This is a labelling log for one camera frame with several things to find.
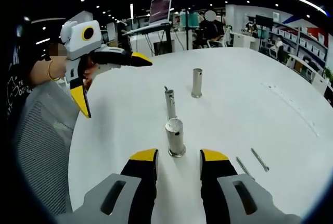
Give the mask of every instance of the office chair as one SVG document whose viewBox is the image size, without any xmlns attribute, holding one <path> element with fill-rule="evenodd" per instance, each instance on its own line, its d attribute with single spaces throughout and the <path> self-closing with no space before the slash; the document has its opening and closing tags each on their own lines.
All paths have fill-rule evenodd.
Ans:
<svg viewBox="0 0 333 224">
<path fill-rule="evenodd" d="M 277 51 L 274 46 L 270 48 L 270 57 L 277 60 Z"/>
<path fill-rule="evenodd" d="M 207 45 L 209 48 L 214 47 L 228 47 L 227 42 L 230 41 L 230 28 L 225 31 L 224 36 L 221 41 L 211 41 L 207 40 Z"/>
<path fill-rule="evenodd" d="M 14 134 L 17 160 L 35 196 L 53 215 L 72 212 L 68 158 L 79 109 L 54 82 L 28 96 Z"/>
</svg>

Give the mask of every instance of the black t-shirt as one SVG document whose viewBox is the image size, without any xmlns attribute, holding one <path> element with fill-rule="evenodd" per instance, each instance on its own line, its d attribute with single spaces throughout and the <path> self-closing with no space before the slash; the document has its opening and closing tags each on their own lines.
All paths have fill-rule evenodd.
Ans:
<svg viewBox="0 0 333 224">
<path fill-rule="evenodd" d="M 199 26 L 203 29 L 203 35 L 206 39 L 213 39 L 224 34 L 223 24 L 217 20 L 213 22 L 204 20 Z"/>
<path fill-rule="evenodd" d="M 10 43 L 10 51 L 6 55 L 8 67 L 6 80 L 7 134 L 9 138 L 12 138 L 22 108 L 31 92 L 29 74 L 39 59 L 35 55 L 35 43 L 33 43 L 31 37 L 26 37 L 28 32 L 27 29 L 22 37 L 13 38 L 14 41 Z"/>
</svg>

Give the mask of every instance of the computer monitor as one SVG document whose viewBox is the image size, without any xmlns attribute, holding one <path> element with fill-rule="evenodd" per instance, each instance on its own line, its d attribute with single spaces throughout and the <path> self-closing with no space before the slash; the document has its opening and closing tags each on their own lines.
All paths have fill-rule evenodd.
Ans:
<svg viewBox="0 0 333 224">
<path fill-rule="evenodd" d="M 150 4 L 149 24 L 169 22 L 171 0 L 153 0 Z"/>
</svg>

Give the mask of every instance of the person's hand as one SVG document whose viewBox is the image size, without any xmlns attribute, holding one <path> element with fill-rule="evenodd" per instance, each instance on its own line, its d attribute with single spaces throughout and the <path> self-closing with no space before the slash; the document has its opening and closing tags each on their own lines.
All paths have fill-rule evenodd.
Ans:
<svg viewBox="0 0 333 224">
<path fill-rule="evenodd" d="M 90 86 L 92 85 L 92 83 L 93 83 L 92 75 L 95 72 L 95 70 L 97 70 L 97 69 L 98 69 L 98 65 L 94 64 L 89 57 L 87 69 L 84 71 L 84 77 L 85 77 L 84 87 L 86 90 L 88 90 L 90 88 Z"/>
</svg>

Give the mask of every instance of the stainless steel peg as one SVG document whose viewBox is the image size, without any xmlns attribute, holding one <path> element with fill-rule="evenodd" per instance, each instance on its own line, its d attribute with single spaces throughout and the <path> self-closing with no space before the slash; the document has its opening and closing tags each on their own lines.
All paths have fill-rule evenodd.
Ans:
<svg viewBox="0 0 333 224">
<path fill-rule="evenodd" d="M 250 177 L 253 178 L 253 176 L 250 175 L 249 171 L 246 169 L 246 167 L 244 166 L 244 164 L 241 162 L 241 160 L 238 157 L 236 157 L 236 161 L 238 162 L 238 164 L 240 165 L 240 167 L 242 168 L 242 170 L 244 171 L 244 173 L 246 173 L 248 176 L 250 176 Z"/>
<path fill-rule="evenodd" d="M 252 151 L 253 155 L 255 156 L 255 158 L 257 158 L 257 160 L 259 161 L 261 166 L 264 168 L 265 172 L 268 172 L 270 170 L 270 168 L 268 166 L 266 166 L 266 164 L 263 162 L 263 160 L 260 158 L 260 156 L 256 153 L 256 151 L 254 151 L 254 149 L 251 148 L 251 151 Z"/>
</svg>

